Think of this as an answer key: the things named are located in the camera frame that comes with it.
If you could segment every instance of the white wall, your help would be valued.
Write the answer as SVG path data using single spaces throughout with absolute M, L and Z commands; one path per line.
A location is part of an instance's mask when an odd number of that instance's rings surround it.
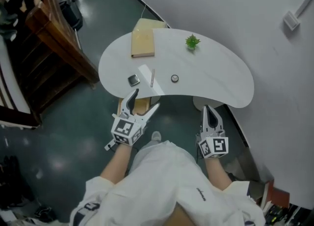
M 303 0 L 146 0 L 172 28 L 208 36 L 250 68 L 255 95 L 233 109 L 253 154 L 290 192 L 290 201 L 314 206 L 314 2 L 293 34 L 282 17 Z

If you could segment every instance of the person's arm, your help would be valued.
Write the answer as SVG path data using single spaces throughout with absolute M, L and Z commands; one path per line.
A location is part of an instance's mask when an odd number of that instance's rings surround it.
M 205 164 L 211 184 L 222 191 L 228 188 L 232 181 L 222 168 L 219 159 L 205 159 Z
M 121 181 L 126 174 L 131 151 L 131 146 L 120 144 L 100 177 L 111 181 L 113 184 Z

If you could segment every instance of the floor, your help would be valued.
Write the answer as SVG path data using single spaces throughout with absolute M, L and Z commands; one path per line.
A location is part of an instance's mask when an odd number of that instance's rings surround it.
M 84 17 L 79 38 L 83 51 L 98 67 L 104 49 L 130 32 L 143 10 L 137 0 L 78 0 Z M 154 19 L 147 10 L 145 18 Z M 136 143 L 141 148 L 159 130 L 164 140 L 181 146 L 193 156 L 200 112 L 190 96 L 163 96 L 161 106 Z M 21 171 L 38 200 L 51 206 L 61 222 L 68 222 L 71 210 L 82 199 L 85 182 L 100 174 L 113 152 L 104 146 L 111 140 L 112 113 L 118 99 L 100 83 L 96 89 L 81 83 L 43 114 L 43 126 L 36 130 L 0 128 L 0 159 L 16 155 Z M 217 108 L 229 137 L 230 153 L 222 163 L 238 156 L 244 146 L 224 107 Z M 199 163 L 204 169 L 203 161 Z

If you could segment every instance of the green potted plant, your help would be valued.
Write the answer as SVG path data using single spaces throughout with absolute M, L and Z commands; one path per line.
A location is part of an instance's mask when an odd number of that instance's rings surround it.
M 195 50 L 195 48 L 196 48 L 196 45 L 198 44 L 200 42 L 200 40 L 199 39 L 197 39 L 196 37 L 195 37 L 195 35 L 191 35 L 191 36 L 189 36 L 186 40 L 185 40 L 185 43 L 186 43 L 186 45 L 187 45 L 187 48 L 188 49 L 190 49 L 190 50 Z

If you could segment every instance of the kidney-shaped table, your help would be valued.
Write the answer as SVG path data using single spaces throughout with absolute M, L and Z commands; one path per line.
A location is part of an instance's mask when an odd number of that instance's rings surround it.
M 155 56 L 131 58 L 131 33 L 113 41 L 99 63 L 102 85 L 112 95 L 124 98 L 139 88 L 137 98 L 190 95 L 222 102 L 235 108 L 247 106 L 254 94 L 252 74 L 232 51 L 216 41 L 185 30 L 156 28 Z M 186 47 L 191 34 L 201 42 L 194 51 Z M 155 69 L 151 87 L 152 71 Z M 131 87 L 128 77 L 140 83 Z M 177 75 L 176 83 L 171 81 Z

